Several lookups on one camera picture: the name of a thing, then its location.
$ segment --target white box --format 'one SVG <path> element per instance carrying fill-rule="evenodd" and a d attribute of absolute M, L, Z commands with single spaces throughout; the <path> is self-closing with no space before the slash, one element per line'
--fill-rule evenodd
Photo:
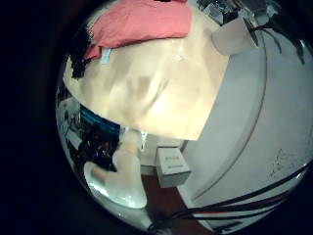
<path fill-rule="evenodd" d="M 191 173 L 179 148 L 157 148 L 156 172 L 161 188 L 181 185 Z"/>

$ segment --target black cable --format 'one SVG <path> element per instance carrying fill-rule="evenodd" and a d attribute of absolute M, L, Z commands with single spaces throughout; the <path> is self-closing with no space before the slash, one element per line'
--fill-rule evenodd
<path fill-rule="evenodd" d="M 285 178 L 283 178 L 283 179 L 281 179 L 281 180 L 279 180 L 279 181 L 277 181 L 277 182 L 275 182 L 273 184 L 270 184 L 270 185 L 268 185 L 266 187 L 263 187 L 263 188 L 261 188 L 259 190 L 256 190 L 256 191 L 254 191 L 252 193 L 245 194 L 243 196 L 240 196 L 240 197 L 237 197 L 237 198 L 234 198 L 234 199 L 226 200 L 226 201 L 223 201 L 223 202 L 220 202 L 220 203 L 216 203 L 216 204 L 212 204 L 212 205 L 209 205 L 209 206 L 206 206 L 206 207 L 202 207 L 202 208 L 193 208 L 193 209 L 186 209 L 186 210 L 182 210 L 182 211 L 177 211 L 177 212 L 171 214 L 170 216 L 168 216 L 165 219 L 157 220 L 157 221 L 153 222 L 151 224 L 151 226 L 149 227 L 148 231 L 157 231 L 160 227 L 162 227 L 162 225 L 164 223 L 168 223 L 168 221 L 172 221 L 173 219 L 177 219 L 177 218 L 182 218 L 182 216 L 186 216 L 186 215 L 188 215 L 190 213 L 195 213 L 195 212 L 200 212 L 200 211 L 216 212 L 216 211 L 225 211 L 226 209 L 228 209 L 228 210 L 240 210 L 241 207 L 245 208 L 245 211 L 260 209 L 259 206 L 254 205 L 253 203 L 245 204 L 245 205 L 233 205 L 233 206 L 228 206 L 228 207 L 222 207 L 222 206 L 235 204 L 237 202 L 253 198 L 253 197 L 258 196 L 260 194 L 263 194 L 263 193 L 265 193 L 265 192 L 267 192 L 267 191 L 269 191 L 271 189 L 274 189 L 274 188 L 276 188 L 278 186 L 281 186 L 282 184 L 290 181 L 291 179 L 295 178 L 297 175 L 302 173 L 304 170 L 306 170 L 308 167 L 310 167 L 312 165 L 312 163 L 313 163 L 313 161 L 311 161 L 308 164 L 304 165 L 303 167 L 301 167 L 300 169 L 298 169 L 294 173 L 290 174 L 289 176 L 287 176 L 287 177 L 285 177 Z M 282 193 L 280 195 L 274 196 L 274 197 L 266 199 L 266 200 L 260 200 L 260 201 L 254 202 L 254 203 L 260 203 L 262 201 L 269 201 L 268 203 L 265 202 L 264 204 L 262 204 L 262 207 L 263 208 L 265 206 L 266 207 L 270 207 L 270 206 L 278 204 L 282 200 L 284 200 L 287 197 L 288 192 L 289 191 L 285 191 L 284 193 Z"/>
<path fill-rule="evenodd" d="M 182 219 L 196 219 L 196 220 L 229 220 L 229 219 L 241 219 L 241 218 L 248 218 L 248 217 L 255 217 L 267 212 L 272 212 L 274 208 L 261 211 L 261 212 L 256 212 L 256 213 L 250 213 L 250 214 L 243 214 L 243 215 L 234 215 L 234 216 L 223 216 L 223 217 L 193 217 L 193 216 L 188 216 L 188 217 L 183 217 Z"/>

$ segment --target white object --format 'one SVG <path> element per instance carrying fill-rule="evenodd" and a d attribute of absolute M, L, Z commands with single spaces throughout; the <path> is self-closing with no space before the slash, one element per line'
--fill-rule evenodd
<path fill-rule="evenodd" d="M 249 33 L 245 20 L 236 18 L 212 33 L 212 42 L 222 55 L 234 55 L 257 48 L 257 40 Z"/>
<path fill-rule="evenodd" d="M 133 129 L 124 133 L 112 157 L 116 172 L 106 171 L 91 162 L 84 166 L 90 188 L 111 201 L 132 209 L 140 209 L 147 204 L 138 158 L 141 138 L 141 133 Z"/>
<path fill-rule="evenodd" d="M 191 173 L 179 148 L 157 149 L 156 172 L 161 188 L 181 185 Z"/>

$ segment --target wooden floor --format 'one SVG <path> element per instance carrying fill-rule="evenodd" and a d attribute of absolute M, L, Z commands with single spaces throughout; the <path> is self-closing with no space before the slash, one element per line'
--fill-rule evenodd
<path fill-rule="evenodd" d="M 151 218 L 159 214 L 170 215 L 186 208 L 177 188 L 160 188 L 154 175 L 143 175 L 142 178 L 148 197 L 147 211 Z M 196 220 L 174 220 L 171 230 L 174 235 L 214 234 Z"/>

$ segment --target clothing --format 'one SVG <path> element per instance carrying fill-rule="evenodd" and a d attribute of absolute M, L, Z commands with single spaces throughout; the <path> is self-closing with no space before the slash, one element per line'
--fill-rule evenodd
<path fill-rule="evenodd" d="M 101 47 L 185 37 L 191 27 L 191 17 L 191 9 L 184 1 L 120 0 L 91 27 L 96 44 L 88 48 L 85 58 L 100 58 Z"/>

